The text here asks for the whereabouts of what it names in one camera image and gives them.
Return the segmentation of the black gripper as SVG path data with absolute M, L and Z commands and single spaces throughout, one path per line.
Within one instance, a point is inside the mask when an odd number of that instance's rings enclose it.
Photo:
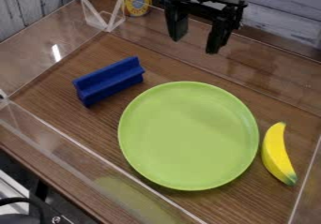
M 228 44 L 232 30 L 241 27 L 246 0 L 165 0 L 177 6 L 165 8 L 169 34 L 173 41 L 180 41 L 189 31 L 189 13 L 213 20 L 208 39 L 206 53 L 217 54 Z

